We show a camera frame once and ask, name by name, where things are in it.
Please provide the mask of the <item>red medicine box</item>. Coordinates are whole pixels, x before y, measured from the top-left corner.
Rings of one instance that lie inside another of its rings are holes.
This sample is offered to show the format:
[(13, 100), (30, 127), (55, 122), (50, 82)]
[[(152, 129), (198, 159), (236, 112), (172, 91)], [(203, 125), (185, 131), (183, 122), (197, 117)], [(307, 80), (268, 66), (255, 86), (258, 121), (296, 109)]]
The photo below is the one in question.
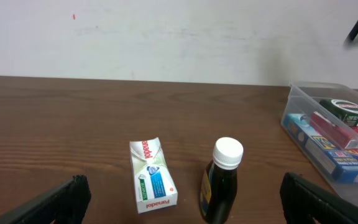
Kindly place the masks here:
[[(344, 128), (335, 125), (320, 113), (315, 111), (311, 115), (310, 125), (322, 136), (334, 140), (338, 146), (344, 149), (358, 148), (358, 140), (353, 138)], [(352, 130), (358, 134), (358, 127), (352, 127)]]

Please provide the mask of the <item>dark green round-logo box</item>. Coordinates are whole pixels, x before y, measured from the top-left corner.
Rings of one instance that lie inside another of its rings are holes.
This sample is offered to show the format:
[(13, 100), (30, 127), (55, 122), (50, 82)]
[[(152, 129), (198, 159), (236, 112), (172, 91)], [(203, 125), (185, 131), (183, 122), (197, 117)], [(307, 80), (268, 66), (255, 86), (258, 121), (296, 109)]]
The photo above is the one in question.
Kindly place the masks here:
[(323, 99), (319, 103), (343, 123), (358, 127), (358, 104), (339, 99)]

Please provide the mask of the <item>white Panadol box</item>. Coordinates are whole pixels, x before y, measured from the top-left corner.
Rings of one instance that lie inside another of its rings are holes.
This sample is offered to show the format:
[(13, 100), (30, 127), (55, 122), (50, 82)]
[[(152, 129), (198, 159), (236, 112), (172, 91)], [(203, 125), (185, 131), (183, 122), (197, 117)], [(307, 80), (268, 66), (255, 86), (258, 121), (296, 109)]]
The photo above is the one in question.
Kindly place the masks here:
[(176, 205), (178, 191), (159, 138), (131, 141), (129, 147), (137, 211), (145, 213)]

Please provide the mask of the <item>blue Kool Fever box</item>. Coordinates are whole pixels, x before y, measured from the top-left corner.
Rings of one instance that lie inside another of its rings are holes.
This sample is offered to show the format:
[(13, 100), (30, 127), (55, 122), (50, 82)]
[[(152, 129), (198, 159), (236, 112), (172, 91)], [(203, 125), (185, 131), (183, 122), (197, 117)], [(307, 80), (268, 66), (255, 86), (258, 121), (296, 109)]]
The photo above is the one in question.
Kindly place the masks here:
[(358, 148), (341, 149), (317, 132), (306, 120), (307, 115), (289, 113), (284, 127), (300, 147), (333, 180), (339, 183), (358, 183)]

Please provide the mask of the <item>dark bottle white cap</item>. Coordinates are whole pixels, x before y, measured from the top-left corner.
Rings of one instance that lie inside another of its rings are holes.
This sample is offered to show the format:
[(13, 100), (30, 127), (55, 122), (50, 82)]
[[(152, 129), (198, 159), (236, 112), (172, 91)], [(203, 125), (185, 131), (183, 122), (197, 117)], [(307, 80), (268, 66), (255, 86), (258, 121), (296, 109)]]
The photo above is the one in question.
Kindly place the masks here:
[(227, 221), (237, 194), (237, 168), (244, 148), (230, 137), (219, 138), (214, 145), (213, 159), (201, 179), (199, 208), (207, 223)]

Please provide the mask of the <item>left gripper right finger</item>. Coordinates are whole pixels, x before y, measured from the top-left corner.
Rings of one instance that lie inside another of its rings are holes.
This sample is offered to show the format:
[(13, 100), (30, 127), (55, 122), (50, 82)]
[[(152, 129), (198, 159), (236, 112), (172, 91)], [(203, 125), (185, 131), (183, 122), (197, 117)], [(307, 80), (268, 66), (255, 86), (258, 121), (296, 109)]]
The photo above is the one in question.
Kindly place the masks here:
[(288, 224), (358, 224), (358, 207), (296, 173), (287, 172), (280, 187)]

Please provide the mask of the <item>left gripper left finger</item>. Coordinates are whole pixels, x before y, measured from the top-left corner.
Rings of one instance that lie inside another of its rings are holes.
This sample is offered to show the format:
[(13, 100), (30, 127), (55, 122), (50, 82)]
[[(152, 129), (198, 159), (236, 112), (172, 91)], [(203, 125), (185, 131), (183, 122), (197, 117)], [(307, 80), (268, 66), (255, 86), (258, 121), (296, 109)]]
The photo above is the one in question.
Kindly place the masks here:
[(50, 189), (0, 216), (0, 224), (81, 224), (91, 200), (85, 175)]

